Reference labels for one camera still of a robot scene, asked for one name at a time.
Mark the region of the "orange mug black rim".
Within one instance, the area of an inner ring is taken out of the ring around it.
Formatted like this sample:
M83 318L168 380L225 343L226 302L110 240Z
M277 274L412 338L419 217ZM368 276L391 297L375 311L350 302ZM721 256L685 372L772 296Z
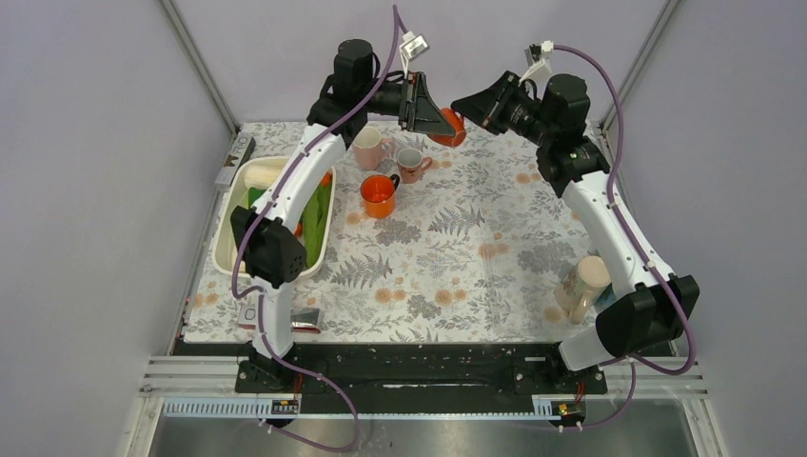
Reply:
M389 216L396 207L396 191L400 183L398 174L367 177L360 188L366 214L376 219Z

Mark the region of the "salmon pink floral mug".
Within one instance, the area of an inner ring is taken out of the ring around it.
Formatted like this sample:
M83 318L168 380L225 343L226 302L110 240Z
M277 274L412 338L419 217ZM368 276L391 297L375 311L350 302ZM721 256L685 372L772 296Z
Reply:
M420 181L424 173L433 165L433 158L418 149L405 148L397 152L396 163L401 181L413 184Z

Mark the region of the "light pink mug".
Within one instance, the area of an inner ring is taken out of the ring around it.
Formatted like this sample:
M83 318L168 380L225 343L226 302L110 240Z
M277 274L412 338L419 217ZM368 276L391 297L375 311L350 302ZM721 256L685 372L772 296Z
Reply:
M365 126L354 138L351 148L360 169L374 170L395 152L397 143L393 138L384 138L378 129Z

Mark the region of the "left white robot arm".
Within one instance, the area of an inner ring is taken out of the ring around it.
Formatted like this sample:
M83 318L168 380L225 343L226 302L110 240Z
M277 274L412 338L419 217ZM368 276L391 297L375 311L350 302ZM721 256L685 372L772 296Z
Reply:
M300 143L280 176L250 209L238 207L230 225L238 244L236 263L246 267L257 295L251 372L272 391L282 391L295 378L285 356L293 347L291 298L293 284L305 266L305 247L294 230L325 174L347 152L369 114L395 116L401 129L449 134L421 71L404 70L392 81L377 65L369 42L341 43L333 71L306 117Z

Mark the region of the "cream floral mug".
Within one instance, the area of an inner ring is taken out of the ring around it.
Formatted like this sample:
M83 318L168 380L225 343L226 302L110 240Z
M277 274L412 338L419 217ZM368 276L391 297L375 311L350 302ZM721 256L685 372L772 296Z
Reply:
M612 283L609 270L599 256L586 256L573 266L555 287L556 302L573 325L580 325L587 312Z

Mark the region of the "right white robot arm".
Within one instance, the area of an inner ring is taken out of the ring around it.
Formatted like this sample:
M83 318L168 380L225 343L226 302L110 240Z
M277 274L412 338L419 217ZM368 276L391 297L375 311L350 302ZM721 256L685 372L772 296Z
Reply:
M623 207L612 164L585 134L590 99L583 79L556 74L542 97L533 99L518 76L506 71L450 107L490 133L512 131L536 145L541 177L579 215L611 275L615 303L594 326L553 347L545 368L550 387L568 392L584 370L690 334L699 285L652 250Z

